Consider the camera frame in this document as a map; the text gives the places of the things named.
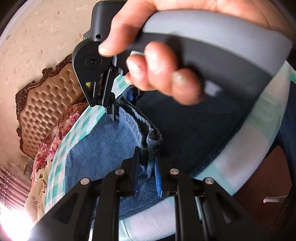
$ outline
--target screw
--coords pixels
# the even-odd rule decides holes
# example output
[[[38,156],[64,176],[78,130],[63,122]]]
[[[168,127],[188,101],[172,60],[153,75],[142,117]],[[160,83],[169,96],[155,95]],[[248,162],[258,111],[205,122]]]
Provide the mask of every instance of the screw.
[[[206,184],[212,185],[214,182],[215,182],[214,179],[211,178],[211,177],[207,177],[207,178],[205,179],[205,183],[206,183]]]
[[[82,178],[81,180],[80,180],[80,183],[82,184],[82,185],[87,185],[87,184],[89,184],[89,179],[87,178],[87,177],[85,177],[85,178]]]
[[[124,170],[121,168],[115,170],[116,175],[122,175],[123,173],[124,173]]]
[[[176,169],[176,168],[172,168],[172,169],[170,170],[170,174],[172,174],[172,175],[178,175],[178,174],[179,174],[179,170]]]

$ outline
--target curtain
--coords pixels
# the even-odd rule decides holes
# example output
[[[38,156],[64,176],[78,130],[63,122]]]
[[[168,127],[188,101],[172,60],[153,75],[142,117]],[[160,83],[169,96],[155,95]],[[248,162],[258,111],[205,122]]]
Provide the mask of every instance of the curtain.
[[[0,202],[10,210],[24,210],[30,187],[0,165]]]

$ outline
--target floral wallpaper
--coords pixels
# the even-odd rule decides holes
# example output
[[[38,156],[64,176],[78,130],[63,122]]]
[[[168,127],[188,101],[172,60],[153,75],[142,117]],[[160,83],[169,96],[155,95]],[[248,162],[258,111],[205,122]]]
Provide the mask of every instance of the floral wallpaper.
[[[55,67],[89,30],[98,0],[31,0],[0,45],[0,164],[8,159],[24,169],[28,157],[19,149],[15,94]]]

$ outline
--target bed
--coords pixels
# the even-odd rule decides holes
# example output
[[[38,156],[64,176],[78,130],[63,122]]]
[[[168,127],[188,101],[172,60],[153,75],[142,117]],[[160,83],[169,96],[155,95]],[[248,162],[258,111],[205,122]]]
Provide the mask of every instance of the bed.
[[[196,176],[197,179],[213,177],[231,195],[243,186],[264,159],[279,130],[287,104],[290,77],[294,73],[286,62],[261,94],[240,131],[218,157]],[[112,90],[119,96],[127,87],[123,77],[118,77]],[[103,114],[104,109],[100,106],[87,107],[59,145],[49,172],[45,213],[65,195],[68,152],[90,133]],[[173,198],[167,198],[119,222],[119,240],[158,240],[174,232]]]
[[[87,107],[68,55],[56,67],[42,70],[42,78],[15,96],[21,151],[34,159],[32,186],[25,210],[32,220],[43,216],[47,172],[61,140]]]

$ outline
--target headboard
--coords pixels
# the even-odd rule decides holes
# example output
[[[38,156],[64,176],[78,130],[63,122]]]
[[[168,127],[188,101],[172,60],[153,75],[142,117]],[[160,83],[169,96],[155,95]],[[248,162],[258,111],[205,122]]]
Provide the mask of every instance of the headboard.
[[[72,67],[72,55],[55,70],[44,69],[42,74],[38,82],[27,84],[15,95],[20,149],[32,159],[65,110],[84,98]]]

